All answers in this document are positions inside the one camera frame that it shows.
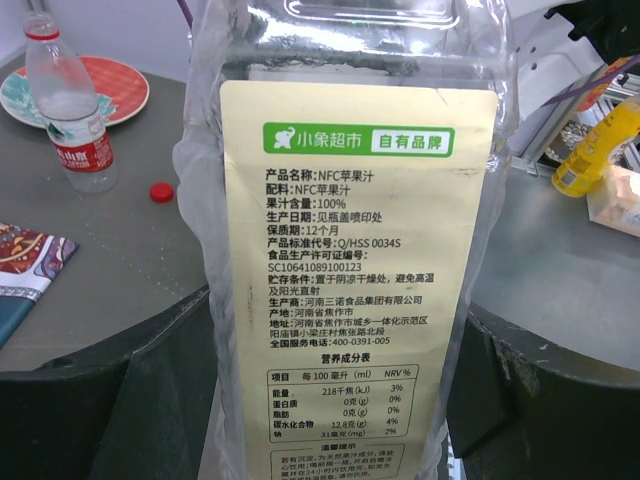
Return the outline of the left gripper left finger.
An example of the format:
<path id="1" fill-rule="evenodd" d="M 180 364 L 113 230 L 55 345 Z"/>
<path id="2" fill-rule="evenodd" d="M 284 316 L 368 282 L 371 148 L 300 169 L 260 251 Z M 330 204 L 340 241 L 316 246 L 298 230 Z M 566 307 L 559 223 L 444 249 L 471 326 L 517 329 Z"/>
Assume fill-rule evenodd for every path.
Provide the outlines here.
<path id="1" fill-rule="evenodd" d="M 2 478 L 197 478 L 217 379 L 209 295 L 2 372 Z"/>

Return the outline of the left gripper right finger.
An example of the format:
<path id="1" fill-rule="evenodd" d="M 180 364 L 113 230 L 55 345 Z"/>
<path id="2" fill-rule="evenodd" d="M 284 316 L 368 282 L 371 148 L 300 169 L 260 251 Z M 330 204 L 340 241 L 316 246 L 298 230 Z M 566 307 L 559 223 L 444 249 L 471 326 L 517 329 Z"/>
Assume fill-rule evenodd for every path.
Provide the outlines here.
<path id="1" fill-rule="evenodd" d="M 469 479 L 636 479 L 639 373 L 470 307 L 447 406 Z"/>

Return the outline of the red bottle cap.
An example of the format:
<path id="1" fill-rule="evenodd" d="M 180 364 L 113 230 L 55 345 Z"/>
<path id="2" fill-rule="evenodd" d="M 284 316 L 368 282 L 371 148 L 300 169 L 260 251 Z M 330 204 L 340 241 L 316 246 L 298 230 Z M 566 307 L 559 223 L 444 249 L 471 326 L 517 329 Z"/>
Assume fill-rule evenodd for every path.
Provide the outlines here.
<path id="1" fill-rule="evenodd" d="M 166 182 L 154 183 L 149 189 L 149 196 L 153 202 L 168 203 L 174 199 L 174 187 Z"/>

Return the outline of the clear bottle red label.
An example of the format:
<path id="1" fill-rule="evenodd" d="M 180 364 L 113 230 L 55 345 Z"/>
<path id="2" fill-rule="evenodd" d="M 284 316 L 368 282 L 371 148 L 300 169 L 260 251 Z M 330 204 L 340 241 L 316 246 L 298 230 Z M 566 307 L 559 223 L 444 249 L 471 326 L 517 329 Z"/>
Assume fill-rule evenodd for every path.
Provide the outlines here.
<path id="1" fill-rule="evenodd" d="M 23 31 L 31 95 L 68 180 L 83 193 L 111 189 L 117 181 L 114 152 L 87 69 L 50 14 L 29 12 Z"/>

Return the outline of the square clear juice bottle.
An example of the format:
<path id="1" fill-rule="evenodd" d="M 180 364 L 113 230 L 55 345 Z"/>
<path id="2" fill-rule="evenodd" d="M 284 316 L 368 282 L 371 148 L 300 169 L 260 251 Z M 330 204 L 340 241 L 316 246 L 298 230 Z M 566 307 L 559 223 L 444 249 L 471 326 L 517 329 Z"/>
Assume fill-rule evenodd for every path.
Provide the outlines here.
<path id="1" fill-rule="evenodd" d="M 433 479 L 518 122 L 503 1 L 202 1 L 180 213 L 225 479 Z"/>

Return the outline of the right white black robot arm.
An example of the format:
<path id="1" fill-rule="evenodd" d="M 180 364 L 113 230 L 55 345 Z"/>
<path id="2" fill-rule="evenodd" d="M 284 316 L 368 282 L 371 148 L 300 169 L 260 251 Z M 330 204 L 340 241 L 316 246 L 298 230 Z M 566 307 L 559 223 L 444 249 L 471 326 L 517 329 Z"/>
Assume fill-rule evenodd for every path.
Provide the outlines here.
<path id="1" fill-rule="evenodd" d="M 520 124 L 509 139 L 514 156 L 532 163 L 546 150 L 610 63 L 552 8 L 560 1 L 506 3 L 514 31 Z"/>

